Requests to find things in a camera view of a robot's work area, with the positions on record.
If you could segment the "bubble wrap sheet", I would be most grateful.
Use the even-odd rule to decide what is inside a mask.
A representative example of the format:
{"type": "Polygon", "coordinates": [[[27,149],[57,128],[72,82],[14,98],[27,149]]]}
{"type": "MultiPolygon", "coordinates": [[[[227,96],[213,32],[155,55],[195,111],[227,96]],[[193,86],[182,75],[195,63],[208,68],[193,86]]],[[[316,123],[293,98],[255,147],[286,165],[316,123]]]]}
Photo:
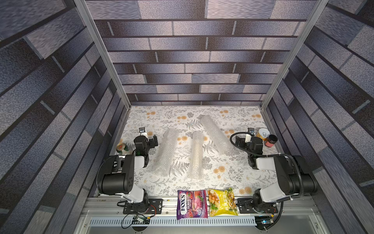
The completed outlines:
{"type": "Polygon", "coordinates": [[[203,177],[203,142],[203,133],[195,131],[191,144],[190,171],[188,174],[190,179],[200,180],[203,177]]]}

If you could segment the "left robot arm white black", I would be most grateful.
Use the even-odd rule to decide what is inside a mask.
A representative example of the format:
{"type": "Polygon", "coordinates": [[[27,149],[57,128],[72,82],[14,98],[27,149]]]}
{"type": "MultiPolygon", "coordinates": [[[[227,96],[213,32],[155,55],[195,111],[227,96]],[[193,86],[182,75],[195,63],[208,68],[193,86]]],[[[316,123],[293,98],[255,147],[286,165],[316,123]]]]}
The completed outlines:
{"type": "Polygon", "coordinates": [[[135,185],[134,172],[148,166],[149,151],[158,146],[158,139],[139,135],[134,144],[135,150],[129,155],[109,156],[100,166],[96,186],[100,194],[124,198],[125,214],[145,214],[151,205],[146,190],[135,185]]]}

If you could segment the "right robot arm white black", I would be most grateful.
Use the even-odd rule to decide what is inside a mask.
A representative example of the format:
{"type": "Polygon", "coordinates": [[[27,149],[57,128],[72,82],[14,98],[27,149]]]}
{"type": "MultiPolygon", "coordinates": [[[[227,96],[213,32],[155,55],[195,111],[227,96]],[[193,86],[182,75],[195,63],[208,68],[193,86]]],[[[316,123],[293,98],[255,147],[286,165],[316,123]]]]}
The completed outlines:
{"type": "Polygon", "coordinates": [[[277,181],[257,189],[250,199],[237,199],[240,213],[274,215],[281,213],[277,205],[287,200],[315,193],[318,182],[301,156],[288,154],[263,155],[263,140],[253,136],[250,142],[238,137],[241,132],[230,137],[230,143],[247,153],[248,164],[254,170],[274,171],[277,181]]]}

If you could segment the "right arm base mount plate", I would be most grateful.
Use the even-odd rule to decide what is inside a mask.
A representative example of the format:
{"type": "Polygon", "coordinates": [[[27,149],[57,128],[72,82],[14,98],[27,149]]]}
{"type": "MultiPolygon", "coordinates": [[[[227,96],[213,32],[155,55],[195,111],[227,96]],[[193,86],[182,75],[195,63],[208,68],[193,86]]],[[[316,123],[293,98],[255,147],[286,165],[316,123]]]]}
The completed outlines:
{"type": "Polygon", "coordinates": [[[253,201],[250,198],[237,199],[236,205],[240,214],[274,215],[279,212],[275,203],[265,203],[261,200],[253,201]]]}

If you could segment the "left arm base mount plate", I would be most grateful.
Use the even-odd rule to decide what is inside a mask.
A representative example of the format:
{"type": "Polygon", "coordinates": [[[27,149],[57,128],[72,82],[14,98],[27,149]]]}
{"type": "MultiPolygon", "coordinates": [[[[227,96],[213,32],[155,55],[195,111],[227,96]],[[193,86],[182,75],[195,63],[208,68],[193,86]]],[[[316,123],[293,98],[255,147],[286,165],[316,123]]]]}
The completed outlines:
{"type": "Polygon", "coordinates": [[[150,214],[160,215],[162,213],[163,199],[148,199],[141,203],[126,203],[124,205],[123,214],[135,215],[150,214]]]}

